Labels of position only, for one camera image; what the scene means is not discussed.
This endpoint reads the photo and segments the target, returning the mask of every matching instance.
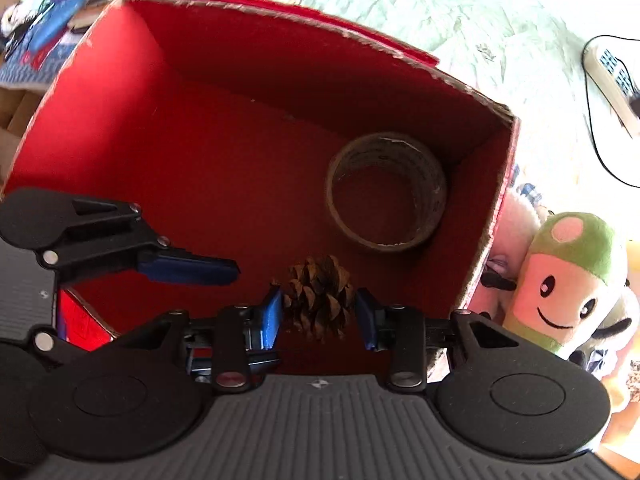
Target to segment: cardboard box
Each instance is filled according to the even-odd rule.
[[[78,286],[119,331],[171,308],[202,317],[257,303],[273,278],[286,283],[289,266],[326,254],[380,301],[446,317],[467,304],[479,279],[518,121],[436,64],[302,7],[117,0],[43,99],[5,192],[44,186],[137,202],[175,245],[238,261],[240,279],[223,288],[161,285],[134,272]],[[449,187],[431,239],[393,255],[348,241],[323,192],[341,147],[388,131],[430,147]],[[304,341],[281,333],[278,344]],[[314,347],[293,368],[365,372],[379,359],[354,333]]]

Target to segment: metal screw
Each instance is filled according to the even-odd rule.
[[[216,382],[223,388],[240,388],[246,384],[246,377],[240,372],[222,372],[216,377]]]
[[[391,383],[398,388],[413,388],[419,386],[422,379],[413,372],[396,372],[391,374]]]
[[[36,348],[43,352],[51,352],[53,350],[53,338],[46,332],[38,332],[33,342]]]
[[[47,265],[55,265],[58,262],[58,253],[55,251],[44,251],[42,259]]]

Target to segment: green cap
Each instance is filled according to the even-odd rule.
[[[549,254],[570,262],[606,285],[626,276],[623,241],[601,218],[590,213],[560,213],[550,216],[537,232],[529,254]]]

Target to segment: pine cone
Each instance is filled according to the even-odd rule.
[[[285,319],[293,322],[308,339],[324,341],[328,332],[344,337],[355,300],[350,274],[327,256],[321,261],[309,257],[304,264],[289,267],[292,294],[283,297]]]

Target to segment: ribbed gray surface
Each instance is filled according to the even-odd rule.
[[[52,325],[54,281],[33,251],[0,240],[0,338],[24,341],[31,327]]]
[[[523,465],[485,457],[453,438],[424,400],[373,376],[270,376],[218,400],[187,438],[127,463],[50,457],[30,480],[597,480],[617,479],[592,454]]]

